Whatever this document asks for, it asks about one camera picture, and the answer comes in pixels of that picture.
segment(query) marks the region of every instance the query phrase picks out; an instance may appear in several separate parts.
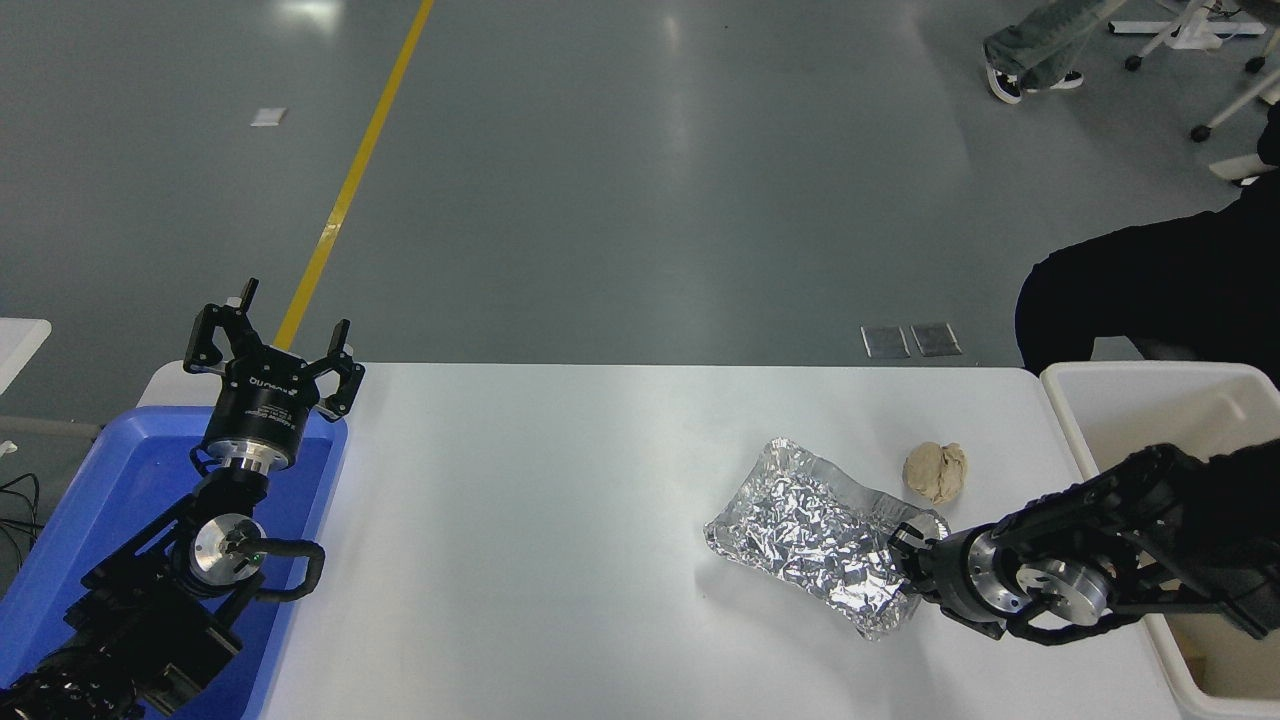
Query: white plastic container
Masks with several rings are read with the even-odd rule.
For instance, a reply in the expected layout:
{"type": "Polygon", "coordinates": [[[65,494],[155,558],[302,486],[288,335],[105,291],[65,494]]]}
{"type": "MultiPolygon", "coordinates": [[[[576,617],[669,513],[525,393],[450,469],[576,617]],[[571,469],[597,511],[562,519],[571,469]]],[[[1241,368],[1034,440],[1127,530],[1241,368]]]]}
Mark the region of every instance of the white plastic container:
{"type": "MultiPolygon", "coordinates": [[[[1280,437],[1280,392],[1248,365],[1064,363],[1041,379],[1085,478],[1160,442],[1207,460],[1280,437]]],[[[1280,717],[1280,633],[1258,642],[1217,616],[1143,621],[1185,712],[1211,720],[1280,717]],[[1201,684],[1188,662],[1201,670],[1201,684]]]]}

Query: black pants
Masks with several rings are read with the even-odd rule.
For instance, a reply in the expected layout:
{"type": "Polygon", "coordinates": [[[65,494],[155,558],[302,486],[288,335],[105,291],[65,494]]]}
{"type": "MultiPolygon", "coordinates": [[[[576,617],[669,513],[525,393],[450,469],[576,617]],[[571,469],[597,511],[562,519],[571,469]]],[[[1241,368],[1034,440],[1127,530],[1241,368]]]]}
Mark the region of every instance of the black pants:
{"type": "Polygon", "coordinates": [[[1280,380],[1280,208],[1236,201],[1050,255],[1018,297],[1027,369],[1088,360],[1098,337],[1148,337],[1280,380]]]}

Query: sneaker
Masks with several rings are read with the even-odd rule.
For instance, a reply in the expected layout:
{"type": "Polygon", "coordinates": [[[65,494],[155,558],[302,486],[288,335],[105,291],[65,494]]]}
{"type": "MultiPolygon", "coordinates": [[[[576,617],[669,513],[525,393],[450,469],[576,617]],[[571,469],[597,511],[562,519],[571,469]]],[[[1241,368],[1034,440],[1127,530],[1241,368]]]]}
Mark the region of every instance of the sneaker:
{"type": "Polygon", "coordinates": [[[1023,101],[1023,88],[1018,85],[1018,76],[1002,73],[991,64],[987,64],[987,85],[991,94],[1001,102],[1016,105],[1023,101]]]}
{"type": "MultiPolygon", "coordinates": [[[[1050,90],[1075,90],[1076,87],[1080,87],[1082,85],[1084,85],[1084,74],[1080,73],[1079,70],[1071,70],[1071,72],[1066,73],[1066,76],[1062,79],[1055,82],[1051,86],[1048,86],[1048,88],[1050,90]]],[[[1039,92],[1038,90],[1033,90],[1030,87],[1025,88],[1025,91],[1027,92],[1039,92]]]]}

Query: blue plastic tray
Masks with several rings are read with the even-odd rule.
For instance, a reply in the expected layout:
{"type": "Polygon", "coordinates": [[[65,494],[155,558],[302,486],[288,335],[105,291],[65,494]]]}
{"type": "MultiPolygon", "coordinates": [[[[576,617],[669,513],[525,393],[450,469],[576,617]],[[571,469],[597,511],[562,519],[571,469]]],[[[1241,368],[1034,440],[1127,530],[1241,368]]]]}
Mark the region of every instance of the blue plastic tray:
{"type": "MultiPolygon", "coordinates": [[[[209,415],[209,407],[140,407],[102,430],[0,602],[0,687],[70,638],[63,614],[84,593],[84,573],[196,486],[187,452],[205,434],[209,415]]],[[[297,462],[271,474],[270,492],[253,511],[270,537],[315,539],[346,442],[344,421],[330,424],[312,413],[297,462]]],[[[269,557],[264,570],[268,587],[293,587],[305,562],[269,557]]],[[[233,628],[244,650],[173,717],[257,717],[292,614],[291,603],[251,603],[233,628]]],[[[151,707],[146,716],[163,717],[151,707]]]]}

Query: aluminum foil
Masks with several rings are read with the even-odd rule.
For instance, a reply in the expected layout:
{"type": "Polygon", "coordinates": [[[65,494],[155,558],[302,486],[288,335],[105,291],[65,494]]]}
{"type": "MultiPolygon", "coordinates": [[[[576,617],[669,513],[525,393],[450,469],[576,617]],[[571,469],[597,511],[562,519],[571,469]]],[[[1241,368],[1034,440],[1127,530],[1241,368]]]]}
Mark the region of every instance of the aluminum foil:
{"type": "Polygon", "coordinates": [[[714,520],[707,544],[749,568],[804,588],[879,639],[906,623],[919,597],[904,594],[888,537],[911,521],[946,537],[946,521],[858,484],[790,439],[764,446],[751,474],[714,520]]]}

